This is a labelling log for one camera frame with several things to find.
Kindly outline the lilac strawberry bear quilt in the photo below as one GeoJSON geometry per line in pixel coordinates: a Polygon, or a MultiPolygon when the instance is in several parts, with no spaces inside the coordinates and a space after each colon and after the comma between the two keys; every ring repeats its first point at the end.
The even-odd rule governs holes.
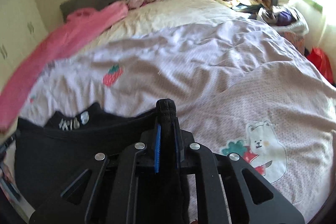
{"type": "Polygon", "coordinates": [[[19,119],[44,126],[60,113],[74,128],[93,104],[130,118],[165,99],[181,129],[214,153],[241,156],[305,222],[323,207],[335,186],[335,88],[256,20],[188,24],[56,61],[19,119]]]}

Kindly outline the pink blanket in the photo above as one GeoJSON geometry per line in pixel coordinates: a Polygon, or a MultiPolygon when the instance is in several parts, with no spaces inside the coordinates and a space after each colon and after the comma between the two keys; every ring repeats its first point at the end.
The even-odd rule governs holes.
{"type": "Polygon", "coordinates": [[[51,32],[20,63],[1,91],[1,133],[7,132],[45,66],[65,59],[107,28],[127,16],[126,1],[114,2],[98,11],[92,7],[78,9],[66,18],[66,23],[51,32]]]}

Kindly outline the cream bed sheet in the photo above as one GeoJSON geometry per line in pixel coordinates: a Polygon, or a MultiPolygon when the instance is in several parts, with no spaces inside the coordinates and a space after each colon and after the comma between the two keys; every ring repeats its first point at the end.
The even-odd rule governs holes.
{"type": "Polygon", "coordinates": [[[108,42],[142,37],[164,28],[193,23],[216,26],[228,19],[246,16],[228,8],[221,0],[161,0],[129,11],[126,18],[108,28],[79,52],[90,51],[108,42]]]}

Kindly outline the black long-sleeve shirt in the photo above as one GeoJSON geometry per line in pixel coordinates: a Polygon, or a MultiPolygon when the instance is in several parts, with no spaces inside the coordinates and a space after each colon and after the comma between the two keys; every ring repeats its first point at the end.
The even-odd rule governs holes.
{"type": "Polygon", "coordinates": [[[44,126],[18,120],[15,182],[34,209],[30,223],[189,222],[187,178],[175,165],[172,100],[130,118],[93,104],[77,118],[74,128],[60,113],[44,126]]]}

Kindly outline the red plastic bag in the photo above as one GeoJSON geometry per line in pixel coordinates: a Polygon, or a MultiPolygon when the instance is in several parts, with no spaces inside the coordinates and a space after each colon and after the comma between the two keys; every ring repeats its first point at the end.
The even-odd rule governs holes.
{"type": "Polygon", "coordinates": [[[312,48],[306,57],[331,84],[334,83],[329,58],[320,48],[312,48]]]}

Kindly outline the cream wardrobe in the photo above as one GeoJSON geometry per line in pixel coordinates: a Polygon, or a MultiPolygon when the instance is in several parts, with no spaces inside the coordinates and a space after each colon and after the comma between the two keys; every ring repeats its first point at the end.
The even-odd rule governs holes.
{"type": "Polygon", "coordinates": [[[1,86],[47,34],[35,0],[1,0],[1,86]]]}

